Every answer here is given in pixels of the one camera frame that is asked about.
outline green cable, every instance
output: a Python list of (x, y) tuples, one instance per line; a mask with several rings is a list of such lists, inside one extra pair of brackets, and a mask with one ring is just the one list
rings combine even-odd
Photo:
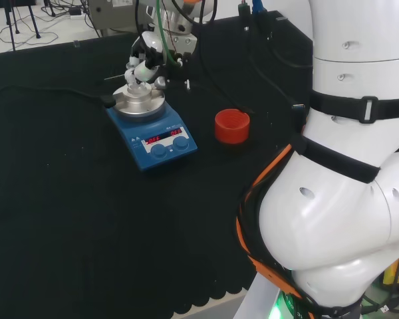
[(160, 13), (160, 0), (157, 0), (156, 12), (157, 12), (157, 18), (158, 18), (158, 27), (160, 28), (160, 33), (161, 33), (162, 44), (164, 46), (164, 50), (166, 50), (167, 58), (170, 61), (170, 63), (172, 63), (173, 65), (180, 66), (179, 63), (177, 63), (173, 59), (172, 55), (170, 54), (170, 50), (168, 49), (168, 46), (167, 46), (166, 38), (164, 36), (164, 30), (162, 28), (161, 13)]

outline black strap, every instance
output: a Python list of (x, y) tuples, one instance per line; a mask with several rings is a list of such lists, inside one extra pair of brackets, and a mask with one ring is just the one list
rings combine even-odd
[(312, 91), (310, 105), (316, 111), (351, 118), (363, 124), (399, 118), (399, 99), (379, 100), (375, 96), (364, 96), (361, 99), (343, 98)]
[(340, 318), (341, 316), (344, 316), (344, 315), (348, 314), (349, 312), (355, 311), (358, 308), (358, 306), (359, 306), (359, 312), (360, 312), (360, 304), (362, 302), (362, 297), (360, 297), (358, 301), (356, 301), (354, 304), (351, 304), (350, 306), (328, 308), (328, 307), (311, 304), (304, 299), (297, 298), (294, 295), (291, 295), (291, 296), (307, 312), (310, 312), (310, 313), (314, 314), (315, 316), (329, 316), (331, 318)]
[(311, 161), (363, 183), (374, 181), (380, 171), (379, 167), (333, 151), (299, 134), (293, 136), (291, 146)]

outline strap buckle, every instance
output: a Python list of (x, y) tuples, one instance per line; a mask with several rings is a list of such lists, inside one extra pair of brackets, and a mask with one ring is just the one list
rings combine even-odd
[(361, 98), (364, 101), (363, 114), (359, 119), (362, 124), (372, 124), (376, 121), (378, 114), (378, 98), (376, 96), (364, 96)]

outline white wall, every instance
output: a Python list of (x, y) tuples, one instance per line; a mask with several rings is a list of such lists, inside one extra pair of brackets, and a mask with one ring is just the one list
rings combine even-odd
[[(309, 0), (262, 0), (268, 11), (278, 10), (309, 38), (312, 38), (312, 17)], [(241, 0), (219, 0), (217, 15), (219, 18), (238, 15)]]

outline blue cable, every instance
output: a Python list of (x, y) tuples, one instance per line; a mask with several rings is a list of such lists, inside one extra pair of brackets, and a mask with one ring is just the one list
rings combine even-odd
[(263, 6), (261, 0), (253, 0), (253, 13), (258, 13), (260, 11), (266, 10)]

